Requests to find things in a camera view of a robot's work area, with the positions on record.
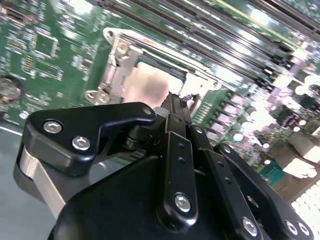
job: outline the green circuit board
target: green circuit board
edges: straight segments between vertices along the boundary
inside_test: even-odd
[[[0,11],[0,76],[10,75],[19,79],[25,92],[19,100],[0,102],[0,113],[3,113],[6,121],[23,127],[28,115],[35,111],[92,105],[85,98],[85,92],[96,90],[99,86],[112,49],[104,38],[105,28],[134,30],[210,69],[223,87],[209,91],[193,116],[193,122],[202,127],[210,127],[209,120],[216,110],[221,109],[221,102],[227,100],[228,91],[247,98],[247,103],[241,106],[241,114],[252,103],[265,104],[271,109],[265,98],[269,93],[255,87],[255,79],[266,77],[262,73],[265,66],[283,70],[267,57],[277,53],[275,42],[285,43],[293,50],[301,48],[292,41],[293,32],[296,32],[294,29],[253,7],[246,0],[172,1],[177,5],[165,4],[168,1],[163,0],[113,1],[119,8],[136,13],[135,18],[89,2],[0,0],[0,5],[29,16],[28,21],[21,22],[17,15]],[[304,6],[301,4],[303,1],[287,2],[292,6]],[[179,11],[179,4],[185,5],[190,11]],[[308,16],[318,16],[319,11],[313,8],[298,9]],[[153,14],[150,9],[166,17]],[[211,29],[192,17],[191,10],[206,17],[215,24],[215,28]],[[226,15],[229,19],[220,18],[218,14]],[[193,48],[184,42],[191,42]],[[309,56],[308,64],[312,64],[309,72],[320,73],[318,46]],[[305,112],[305,115],[307,119],[315,116],[309,112]],[[265,166],[256,161],[259,156],[253,147],[253,131],[247,131],[248,140],[239,143],[230,142],[228,134],[232,130],[239,130],[236,122],[231,123],[216,142],[227,141],[233,145],[250,165],[269,179],[270,184],[283,177],[284,173],[276,162]],[[267,135],[270,129],[261,131]],[[272,131],[279,132],[273,143],[286,139],[292,133],[280,126]]]

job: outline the black ram slot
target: black ram slot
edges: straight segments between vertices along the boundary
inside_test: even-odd
[[[294,30],[299,31],[306,37],[320,42],[320,29],[319,24],[314,21],[307,20],[306,17],[301,18],[301,13],[297,13],[292,7],[287,4],[279,4],[279,1],[273,0],[248,0],[257,8],[265,11],[267,14],[270,14],[276,20],[288,25]]]
[[[246,81],[254,82],[257,78],[256,74],[253,74],[237,65],[233,64],[230,61],[223,60],[221,56],[215,55],[212,52],[206,51],[203,47],[199,47],[193,42],[182,39],[180,34],[175,32],[169,31],[167,28],[155,24],[154,22],[150,22],[148,19],[142,17],[141,15],[137,14],[136,12],[130,10],[129,8],[124,8],[123,5],[119,5],[115,2],[104,2],[104,1],[96,1],[96,0],[87,0],[91,4],[97,4],[98,6],[105,8],[107,10],[112,11],[113,13],[124,17],[130,18],[133,21],[138,22],[139,24],[144,25],[145,27],[149,28],[150,30],[156,30],[159,34],[163,34],[166,38],[177,45],[181,45],[184,48],[190,49],[195,54],[199,55],[204,59],[210,60],[213,64],[222,66],[226,69],[229,69],[239,77],[243,78]]]
[[[259,50],[263,51],[265,54],[269,54],[270,51],[278,49],[277,45],[274,44],[270,39],[267,37],[261,35],[260,33],[254,31],[253,29],[245,26],[244,24],[234,20],[231,15],[227,14],[226,12],[219,11],[218,9],[214,9],[213,7],[209,6],[208,4],[204,3],[201,0],[192,0],[192,2],[200,6],[201,8],[205,9],[206,11],[210,12],[210,14],[220,18],[223,22],[227,23],[231,26],[236,26],[237,28],[253,35],[260,41],[262,41],[265,45],[268,46],[262,46],[257,43],[253,43],[249,40],[247,40],[245,37],[242,37],[240,34],[235,32],[232,29],[228,29],[225,26],[221,25],[219,21],[215,21],[208,17],[205,13],[203,13],[200,10],[197,10],[196,8],[188,5],[187,3],[181,1],[181,0],[158,0],[160,2],[163,2],[163,4],[169,5],[169,6],[176,6],[176,8],[180,11],[184,11],[185,13],[188,13],[192,15],[194,18],[199,18],[199,22],[204,22],[212,26],[216,26],[222,31],[228,31],[228,33],[236,38],[241,38],[242,40],[246,41],[248,44],[252,45],[254,48],[259,48]]]
[[[156,14],[162,21],[167,22],[168,24],[173,23],[179,26],[181,31],[191,33],[193,37],[197,37],[197,39],[205,43],[207,46],[210,46],[211,48],[219,52],[230,55],[240,61],[248,62],[246,64],[252,69],[254,69],[255,71],[261,71],[265,67],[265,64],[263,62],[258,62],[258,60],[254,57],[241,54],[241,52],[239,52],[239,54],[237,55],[234,55],[234,51],[237,51],[236,49],[234,49],[233,51],[230,50],[231,47],[229,45],[226,45],[224,42],[218,39],[214,39],[214,36],[204,31],[201,31],[200,29],[192,26],[189,23],[183,23],[183,21],[180,18],[173,15],[169,15],[168,12],[162,9],[156,8],[151,4],[148,4],[148,2],[146,2],[145,0],[129,0],[129,1],[137,4],[140,8],[144,8],[145,11],[148,11],[150,14]]]
[[[137,6],[138,6],[139,8],[142,8],[145,12],[149,12],[149,14],[153,14],[153,15],[155,14],[154,11],[151,11],[151,10],[150,10],[151,6],[148,6],[147,8],[144,8],[144,6],[141,6],[141,5],[139,5],[139,4],[137,4]],[[166,17],[159,15],[160,11],[156,11],[156,13],[157,13],[157,17],[158,17],[159,19],[161,19],[161,20],[164,21],[164,22],[167,22],[168,25],[174,26],[174,27],[175,27],[176,29],[178,29],[179,31],[188,32],[188,30],[190,30],[191,27],[193,28],[193,26],[191,26],[191,25],[190,25],[190,26],[185,26],[183,23],[179,22],[179,19],[178,19],[178,18],[177,18],[177,19],[171,18],[171,21],[168,21],[169,16],[168,16],[168,13],[166,13],[166,12],[163,12],[163,13],[162,13],[162,15],[163,15],[163,14],[167,14]],[[246,71],[246,72],[248,72],[248,73],[251,72],[250,75],[246,74],[247,76],[256,76],[257,74],[256,74],[255,72],[260,72],[260,71],[262,70],[262,68],[264,67],[264,64],[258,65],[260,68],[253,66],[252,63],[254,63],[255,61],[257,61],[257,60],[254,59],[254,58],[253,58],[251,61],[249,61],[249,57],[247,57],[247,56],[245,56],[245,55],[243,55],[243,54],[234,55],[234,54],[232,53],[232,51],[230,52],[229,49],[228,49],[228,50],[225,50],[225,49],[221,48],[221,47],[218,46],[218,45],[214,45],[212,39],[210,39],[211,36],[210,36],[209,34],[206,35],[206,38],[207,38],[207,39],[205,39],[204,37],[201,38],[201,37],[197,36],[195,33],[196,33],[196,28],[194,28],[194,32],[193,32],[193,34],[192,34],[192,37],[198,39],[200,42],[206,44],[207,46],[209,46],[209,47],[211,47],[211,48],[213,48],[213,49],[215,49],[215,50],[217,50],[217,51],[219,51],[219,52],[222,52],[222,53],[224,53],[224,54],[226,54],[226,55],[229,55],[230,57],[233,57],[233,58],[239,60],[239,61],[242,62],[242,63],[243,63],[244,61],[247,61],[247,62],[245,62],[245,64],[252,69],[252,71],[250,71],[249,69],[243,69],[244,71]],[[215,53],[213,53],[213,52],[210,52],[209,50],[207,50],[206,52],[207,52],[207,54],[211,53],[212,56],[214,56],[215,58],[220,58],[220,59],[223,58],[222,56],[217,55],[217,54],[215,54]]]
[[[142,62],[147,63],[155,68],[160,70],[165,70],[168,74],[171,74],[180,79],[186,80],[187,72],[182,71],[178,68],[173,68],[169,63],[165,61],[159,61],[156,57],[153,57],[148,54],[143,54],[141,57]]]

